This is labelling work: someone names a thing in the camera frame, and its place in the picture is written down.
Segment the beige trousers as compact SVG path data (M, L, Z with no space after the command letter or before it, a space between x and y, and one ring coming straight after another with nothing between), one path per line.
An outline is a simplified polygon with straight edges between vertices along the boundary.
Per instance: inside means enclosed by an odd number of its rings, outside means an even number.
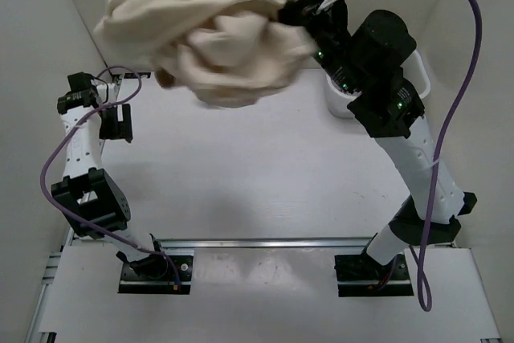
M316 45L278 20L292 0L106 0L94 33L126 63L148 64L163 88L241 108L287 88Z

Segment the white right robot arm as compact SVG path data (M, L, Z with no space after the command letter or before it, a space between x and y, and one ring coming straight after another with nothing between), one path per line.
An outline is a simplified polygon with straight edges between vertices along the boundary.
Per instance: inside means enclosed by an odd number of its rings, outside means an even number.
M279 21L305 28L314 39L314 58L329 85L337 96L350 96L347 109L388 154L410 193L361 254L361 270L377 279L408 246L454 240L457 218L471 212L476 196L457 187L435 153L422 99L403 74L417 47L403 20L374 10L349 33L345 1L324 2L288 2Z

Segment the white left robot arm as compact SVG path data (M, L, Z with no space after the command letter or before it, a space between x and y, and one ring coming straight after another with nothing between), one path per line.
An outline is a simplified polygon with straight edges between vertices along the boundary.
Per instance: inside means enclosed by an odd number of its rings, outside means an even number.
M169 271L169 261L157 240L142 246L129 229L127 198L104 169L106 140L133 140L129 104L116 105L114 87L99 90L100 79L84 72L69 75L70 90L57 102L66 133L66 163L61 182L51 196L79 237L104 239L118 249L117 257L137 275L157 280Z

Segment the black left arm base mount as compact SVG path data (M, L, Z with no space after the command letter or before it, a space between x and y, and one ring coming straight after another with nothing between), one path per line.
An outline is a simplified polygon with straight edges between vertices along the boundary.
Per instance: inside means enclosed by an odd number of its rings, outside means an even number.
M167 251L176 271L166 260L157 267L147 265L134 269L123 262L120 271L118 292L137 295L189 295L194 268L192 251Z

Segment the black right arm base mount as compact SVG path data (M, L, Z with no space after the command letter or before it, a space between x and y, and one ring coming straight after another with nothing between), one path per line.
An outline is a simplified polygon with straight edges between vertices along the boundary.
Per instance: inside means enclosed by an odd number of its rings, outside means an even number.
M414 290L403 253L388 264L376 265L360 255L335 255L339 297L406 297Z

